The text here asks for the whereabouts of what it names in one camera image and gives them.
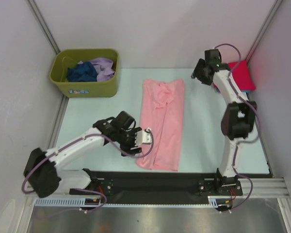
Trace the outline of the pink t shirt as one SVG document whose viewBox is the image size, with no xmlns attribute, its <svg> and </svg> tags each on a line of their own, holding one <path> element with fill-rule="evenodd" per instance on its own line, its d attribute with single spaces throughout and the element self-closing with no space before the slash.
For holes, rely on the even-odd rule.
<svg viewBox="0 0 291 233">
<path fill-rule="evenodd" d="M 143 82 L 140 127 L 150 128 L 154 146 L 149 155 L 136 160 L 143 169 L 178 171 L 185 85 L 182 79 Z"/>
</svg>

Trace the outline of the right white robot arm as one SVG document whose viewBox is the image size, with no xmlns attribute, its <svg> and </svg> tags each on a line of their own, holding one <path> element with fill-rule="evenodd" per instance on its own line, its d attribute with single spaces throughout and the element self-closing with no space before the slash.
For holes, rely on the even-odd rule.
<svg viewBox="0 0 291 233">
<path fill-rule="evenodd" d="M 191 78 L 205 85 L 215 85 L 221 93 L 226 110 L 221 120 L 221 132 L 225 136 L 225 147 L 218 172 L 222 178 L 214 182 L 214 190 L 225 195 L 231 190 L 231 182 L 227 178 L 237 176 L 236 164 L 240 147 L 252 132 L 256 119 L 257 104 L 249 101 L 241 92 L 232 76 L 227 63 L 222 62 L 218 49 L 204 51 Z"/>
</svg>

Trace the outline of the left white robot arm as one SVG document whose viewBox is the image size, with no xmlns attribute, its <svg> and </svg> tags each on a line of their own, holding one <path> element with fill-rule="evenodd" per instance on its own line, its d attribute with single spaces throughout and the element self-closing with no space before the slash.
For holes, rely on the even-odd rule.
<svg viewBox="0 0 291 233">
<path fill-rule="evenodd" d="M 97 190 L 97 181 L 88 171 L 68 171 L 64 167 L 90 150 L 109 143 L 122 156 L 136 158 L 142 152 L 141 145 L 150 140 L 148 133 L 136 126 L 135 119 L 122 111 L 117 117 L 97 121 L 82 135 L 61 146 L 32 150 L 23 172 L 21 190 L 25 194 L 36 193 L 40 198 L 70 189 L 92 194 Z"/>
</svg>

